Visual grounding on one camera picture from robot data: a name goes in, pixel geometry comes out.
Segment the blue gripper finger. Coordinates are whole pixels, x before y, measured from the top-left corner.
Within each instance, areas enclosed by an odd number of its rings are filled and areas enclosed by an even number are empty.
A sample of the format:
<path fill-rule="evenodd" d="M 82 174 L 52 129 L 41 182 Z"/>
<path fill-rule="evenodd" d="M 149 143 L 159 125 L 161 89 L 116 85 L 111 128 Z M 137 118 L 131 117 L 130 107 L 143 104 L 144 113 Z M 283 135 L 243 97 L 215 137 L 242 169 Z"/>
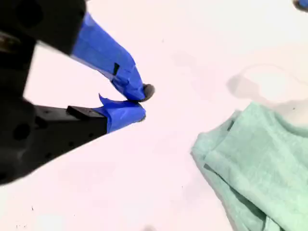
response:
<path fill-rule="evenodd" d="M 128 100 L 143 102 L 154 86 L 144 84 L 130 53 L 92 18 L 84 0 L 16 0 L 21 28 L 42 42 L 99 71 Z"/>
<path fill-rule="evenodd" d="M 112 101 L 100 97 L 98 108 L 36 106 L 35 129 L 24 153 L 24 175 L 49 161 L 103 135 L 122 129 L 146 117 L 137 102 Z"/>
<path fill-rule="evenodd" d="M 300 11 L 308 10 L 308 0 L 294 0 L 293 5 Z"/>

